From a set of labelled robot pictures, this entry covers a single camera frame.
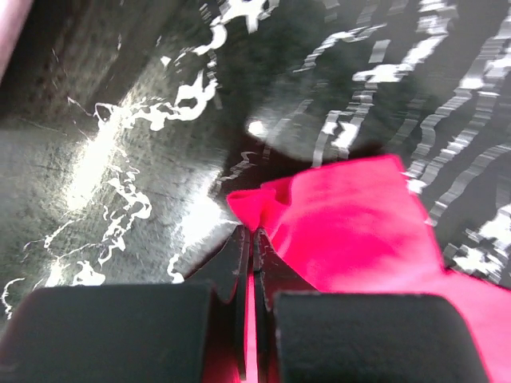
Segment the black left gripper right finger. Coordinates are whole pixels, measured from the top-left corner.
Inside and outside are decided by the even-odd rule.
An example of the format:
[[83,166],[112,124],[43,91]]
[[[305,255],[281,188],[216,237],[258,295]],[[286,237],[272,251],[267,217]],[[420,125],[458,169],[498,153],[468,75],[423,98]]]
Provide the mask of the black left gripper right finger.
[[261,382],[487,382],[468,326],[430,294],[327,294],[253,235]]

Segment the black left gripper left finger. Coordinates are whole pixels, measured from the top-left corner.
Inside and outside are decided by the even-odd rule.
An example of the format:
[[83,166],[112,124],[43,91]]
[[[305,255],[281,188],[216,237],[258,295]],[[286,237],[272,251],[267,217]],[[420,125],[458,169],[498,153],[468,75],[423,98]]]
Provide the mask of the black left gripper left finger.
[[2,381],[244,380],[250,242],[237,227],[179,284],[33,291],[2,337]]

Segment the red t-shirt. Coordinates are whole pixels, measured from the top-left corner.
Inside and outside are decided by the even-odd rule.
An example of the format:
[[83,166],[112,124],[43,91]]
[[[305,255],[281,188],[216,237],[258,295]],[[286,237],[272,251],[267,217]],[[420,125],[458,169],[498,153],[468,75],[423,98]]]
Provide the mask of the red t-shirt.
[[427,293],[467,321],[493,382],[510,379],[510,292],[444,266],[395,155],[348,160],[231,192],[279,257],[322,292]]

